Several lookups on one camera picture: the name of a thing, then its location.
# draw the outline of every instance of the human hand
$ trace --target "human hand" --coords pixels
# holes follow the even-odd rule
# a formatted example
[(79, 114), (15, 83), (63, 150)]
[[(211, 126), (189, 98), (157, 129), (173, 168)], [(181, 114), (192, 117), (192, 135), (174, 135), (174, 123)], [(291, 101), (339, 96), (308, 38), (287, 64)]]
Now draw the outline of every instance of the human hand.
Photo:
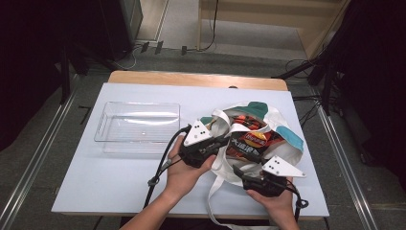
[[(172, 164), (181, 159), (178, 152), (183, 139), (183, 136), (179, 136), (176, 139), (172, 150), (169, 152), (168, 158), (172, 159)], [(215, 155), (210, 156), (200, 169), (188, 166), (182, 160), (170, 166), (168, 168), (167, 185), (163, 194), (177, 200), (181, 199), (192, 190), (200, 175), (207, 172), (212, 167), (214, 161)]]
[(281, 229), (299, 229), (293, 214), (292, 199), (293, 194), (290, 191), (283, 191), (280, 196), (266, 197), (254, 190), (247, 190), (247, 194), (256, 202), (263, 205), (269, 214)]

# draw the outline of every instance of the floor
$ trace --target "floor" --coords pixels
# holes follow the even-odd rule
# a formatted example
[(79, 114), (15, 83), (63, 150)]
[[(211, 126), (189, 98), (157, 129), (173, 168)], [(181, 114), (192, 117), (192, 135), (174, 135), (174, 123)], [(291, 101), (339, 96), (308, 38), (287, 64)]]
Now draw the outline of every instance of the floor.
[[(168, 9), (170, 10), (170, 7), (176, 6), (176, 3), (179, 3), (179, 1), (169, 1)], [(195, 1), (185, 3), (185, 5), (188, 4), (195, 4)], [(167, 20), (177, 15), (176, 13), (170, 15), (169, 10), (166, 12)], [(145, 53), (141, 54), (140, 50), (134, 51), (136, 62), (134, 62), (135, 58), (129, 55), (119, 63), (122, 66), (131, 66), (135, 63), (131, 70), (216, 73), (263, 78), (282, 74), (286, 71), (286, 68), (290, 69), (294, 65), (301, 63), (300, 61), (289, 62), (290, 59), (305, 57), (304, 52), (297, 46), (298, 41), (295, 40), (293, 33), (289, 30), (286, 31), (286, 34), (282, 34), (281, 37), (289, 36), (289, 39), (292, 39), (294, 44), (292, 48), (286, 48), (283, 46), (284, 43), (280, 43), (281, 46), (275, 43), (274, 47), (270, 49), (278, 52), (269, 52), (268, 50), (268, 52), (263, 52), (264, 55), (258, 54), (256, 49), (244, 48), (244, 45), (241, 45), (245, 44), (245, 38), (243, 37), (241, 39), (234, 37), (233, 42), (236, 43), (236, 46), (228, 46), (229, 48), (227, 48), (226, 45), (222, 49), (219, 48), (221, 47), (221, 36), (219, 36), (217, 48), (214, 51), (207, 53), (188, 52), (185, 56), (181, 56), (180, 48), (176, 47), (181, 44), (192, 47), (195, 33), (184, 32), (178, 34), (179, 36), (174, 36), (167, 33), (167, 31), (170, 31), (168, 28), (168, 21), (164, 21), (160, 33), (160, 37), (165, 39), (164, 49), (161, 54), (155, 55), (155, 48), (151, 44), (151, 47)], [(224, 34), (224, 39), (229, 39), (226, 34)], [(239, 46), (243, 47), (241, 49), (246, 50), (241, 52), (236, 49)], [(102, 84), (108, 80), (110, 74), (110, 71), (91, 59), (88, 60), (88, 64), (91, 67), (88, 75), (78, 77), (78, 80), (75, 81), (77, 90), (72, 98), (72, 103), (68, 107), (61, 126), (57, 129), (52, 145), (46, 151), (46, 157), (41, 162), (40, 170), (36, 172), (31, 189), (25, 194), (21, 206), (17, 207), (18, 212), (11, 226), (7, 228), (2, 226), (2, 229), (92, 229), (96, 224), (99, 217), (64, 216), (50, 212), (56, 198), (57, 189), (69, 168), (70, 160), (75, 154), (76, 146), (85, 127), (87, 110), (84, 107), (92, 107)], [(306, 80), (303, 79), (306, 74), (301, 73), (299, 75), (298, 78), (287, 80), (288, 88), (293, 96), (313, 94)], [(59, 99), (60, 91), (57, 90), (27, 124), (17, 140), (10, 147), (0, 152), (1, 207), (6, 206), (13, 189), (30, 161), (35, 157), (42, 136), (46, 133), (48, 126), (60, 109)], [(313, 101), (295, 102), (298, 116), (303, 117), (313, 105)], [(363, 194), (369, 202), (377, 228), (406, 229), (406, 222), (402, 220), (406, 214), (406, 195), (397, 183), (397, 178), (385, 168), (365, 166), (359, 158), (358, 149), (351, 138), (345, 120), (335, 113), (332, 113), (329, 119), (333, 122), (337, 136), (350, 161), (351, 173), (359, 182)], [(368, 229), (364, 227), (354, 206), (347, 181), (338, 164), (336, 153), (331, 146), (319, 114), (316, 114), (305, 124), (304, 136), (325, 192), (325, 199), (330, 212), (330, 217), (327, 219), (329, 228), (339, 230)], [(119, 225), (120, 218), (105, 217), (101, 220), (97, 229), (117, 229)], [(195, 229), (204, 229), (203, 226), (200, 225), (199, 228)], [(301, 229), (327, 229), (327, 224), (323, 219), (301, 220), (300, 226)]]

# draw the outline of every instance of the gray floor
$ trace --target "gray floor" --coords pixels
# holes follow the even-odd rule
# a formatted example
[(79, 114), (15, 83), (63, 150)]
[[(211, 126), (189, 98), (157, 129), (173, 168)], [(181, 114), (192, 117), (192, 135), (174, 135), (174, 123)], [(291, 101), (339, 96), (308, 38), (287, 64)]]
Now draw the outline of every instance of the gray floor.
[[(204, 53), (188, 53), (186, 56), (180, 56), (179, 50), (167, 49), (160, 55), (154, 55), (153, 52), (154, 48), (143, 54), (137, 51), (135, 53), (137, 64), (132, 69), (270, 77), (283, 73), (286, 64), (285, 60), (260, 57)], [(62, 183), (85, 127), (85, 124), (80, 124), (85, 110), (79, 106), (94, 104), (102, 84), (107, 81), (110, 74), (108, 70), (91, 60), (89, 64), (91, 70), (88, 76), (79, 82), (72, 106), (11, 229), (92, 229), (97, 220), (97, 217), (71, 217), (50, 212), (56, 198), (55, 190)], [(132, 57), (123, 60), (121, 64), (131, 65)], [(287, 82), (293, 96), (311, 94), (305, 80), (291, 79)], [(59, 97), (58, 90), (27, 124), (18, 139), (9, 148), (0, 152), (2, 207), (30, 162), (41, 136), (51, 123), (58, 108)], [(295, 105), (298, 116), (302, 117), (314, 103), (296, 102)], [(355, 175), (372, 206), (379, 228), (406, 229), (406, 222), (402, 220), (406, 214), (404, 207), (406, 195), (397, 183), (396, 177), (384, 168), (363, 165), (345, 121), (335, 114), (332, 115), (332, 120)], [(330, 212), (328, 218), (330, 229), (363, 229), (320, 117), (316, 116), (306, 123), (304, 136), (326, 195)], [(104, 218), (98, 229), (117, 229), (119, 221), (117, 217)], [(301, 229), (326, 229), (322, 219), (300, 221), (300, 225)]]

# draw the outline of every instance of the table surface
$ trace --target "table surface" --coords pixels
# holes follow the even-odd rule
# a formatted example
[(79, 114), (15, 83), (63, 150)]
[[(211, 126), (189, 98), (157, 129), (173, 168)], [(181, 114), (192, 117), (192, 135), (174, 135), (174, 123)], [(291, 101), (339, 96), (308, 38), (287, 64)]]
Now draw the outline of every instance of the table surface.
[[(191, 82), (196, 85), (199, 84), (198, 80), (202, 80), (201, 84), (204, 87), (169, 86), (174, 83), (169, 76), (178, 79), (180, 84)], [(257, 84), (262, 89), (264, 85), (269, 88), (277, 85), (279, 90), (221, 88), (230, 85), (243, 87), (247, 85), (245, 82), (250, 85)], [(112, 73), (109, 83), (101, 89), (52, 211), (67, 215), (132, 216), (142, 210), (147, 195), (147, 181), (153, 177), (160, 157), (103, 151), (103, 143), (95, 142), (94, 137), (107, 102), (180, 104), (180, 125), (184, 127), (192, 124), (198, 117), (210, 116), (215, 108), (223, 108), (241, 101), (265, 102), (276, 107), (289, 123), (290, 128), (304, 139), (304, 156), (297, 167), (305, 172), (307, 177), (297, 178), (294, 183), (302, 198), (307, 199), (310, 205), (301, 211), (301, 218), (327, 217), (326, 201), (305, 143), (291, 94), (286, 91), (284, 81), (281, 83), (280, 80), (219, 75), (120, 71)], [(189, 218), (206, 217), (206, 200), (214, 179), (215, 175), (212, 172), (202, 175), (194, 189), (170, 211), (169, 215)], [(161, 182), (155, 188), (152, 199), (160, 194), (165, 183), (166, 174), (164, 173), (161, 176)], [(242, 188), (228, 183), (223, 184), (212, 197), (211, 204), (214, 215), (219, 218), (267, 218), (263, 207), (245, 194)]]

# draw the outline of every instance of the clear plastic container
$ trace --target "clear plastic container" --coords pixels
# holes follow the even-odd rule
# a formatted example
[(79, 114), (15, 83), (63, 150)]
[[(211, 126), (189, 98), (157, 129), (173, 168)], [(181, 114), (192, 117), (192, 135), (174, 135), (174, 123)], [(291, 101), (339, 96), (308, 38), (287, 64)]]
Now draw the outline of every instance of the clear plastic container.
[(177, 103), (106, 103), (95, 141), (104, 152), (160, 154), (179, 130)]

